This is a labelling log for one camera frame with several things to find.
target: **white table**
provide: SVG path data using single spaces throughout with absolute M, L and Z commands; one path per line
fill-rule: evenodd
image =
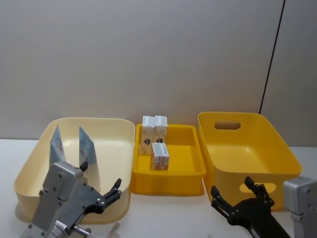
M 23 215 L 17 206 L 13 183 L 36 142 L 36 140 L 0 140 L 2 161 L 0 236 L 3 238 L 19 237 L 27 226 L 27 223 L 20 221 Z M 302 175 L 317 179 L 317 148 L 292 147 L 291 149 L 302 164 Z M 289 212 L 277 212 L 273 215 L 293 237 L 293 222 Z M 89 227 L 92 229 L 92 238 L 251 237 L 244 228 L 229 225 L 224 217 L 211 208 L 206 193 L 198 197 L 132 194 L 129 211 L 120 221 Z

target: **yellow plastic bin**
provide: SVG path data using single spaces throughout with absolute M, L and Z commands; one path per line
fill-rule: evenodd
M 49 170 L 50 140 L 59 126 L 66 161 L 79 166 L 79 127 L 93 140 L 100 174 L 100 193 L 108 192 L 122 179 L 121 197 L 102 214 L 91 213 L 85 224 L 105 224 L 119 220 L 130 204 L 130 181 L 135 126 L 124 119 L 62 118 L 51 122 L 20 171 L 14 189 L 22 212 L 30 221 L 39 203 L 39 191 Z
M 144 195 L 203 195 L 202 178 L 206 174 L 196 128 L 168 124 L 166 146 L 168 171 L 151 171 L 150 156 L 139 154 L 142 125 L 136 127 L 131 191 Z
M 198 121 L 210 201 L 212 185 L 231 205 L 253 197 L 244 185 L 250 176 L 265 184 L 275 201 L 272 208 L 281 210 L 283 182 L 297 177 L 301 166 L 271 123 L 255 113 L 204 112 Z

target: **small cardboard box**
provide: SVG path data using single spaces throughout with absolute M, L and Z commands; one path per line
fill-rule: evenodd
M 153 143 L 166 143 L 167 117 L 155 116 Z
M 168 170 L 169 154 L 165 143 L 153 143 L 150 170 Z
M 140 155 L 151 154 L 154 128 L 154 117 L 143 116 Z

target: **bin handle hole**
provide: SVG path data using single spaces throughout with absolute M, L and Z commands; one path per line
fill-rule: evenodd
M 276 185 L 274 183 L 270 183 L 270 182 L 256 182 L 255 184 L 261 184 L 261 183 L 264 184 L 264 186 L 265 186 L 265 188 L 267 190 L 267 193 L 272 193 L 272 192 L 274 192 L 276 190 Z M 240 191 L 244 192 L 244 193 L 252 193 L 252 191 L 249 190 L 245 186 L 244 183 L 240 185 Z
M 237 130 L 241 124 L 237 121 L 218 121 L 214 124 L 217 130 Z

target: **yellow plastic tray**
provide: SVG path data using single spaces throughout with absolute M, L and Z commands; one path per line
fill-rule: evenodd
M 139 154 L 141 132 L 142 125 L 139 124 L 136 128 L 132 169 L 133 193 L 178 196 L 204 194 L 202 178 L 206 168 L 194 126 L 168 124 L 168 171 L 150 170 L 150 156 Z
M 122 179 L 121 198 L 102 214 L 88 214 L 83 223 L 104 224 L 120 219 L 128 210 L 133 161 L 135 126 L 123 119 L 62 118 L 44 131 L 26 164 L 19 173 L 14 189 L 19 205 L 31 220 L 39 202 L 39 191 L 49 170 L 50 140 L 59 126 L 66 161 L 79 166 L 79 126 L 93 140 L 100 172 L 100 193 L 108 192 L 118 178 Z
M 282 209 L 283 182 L 297 177 L 301 166 L 270 122 L 255 113 L 204 112 L 198 120 L 209 199 L 212 185 L 232 205 L 253 197 L 243 184 L 250 176 L 265 184 L 272 208 Z

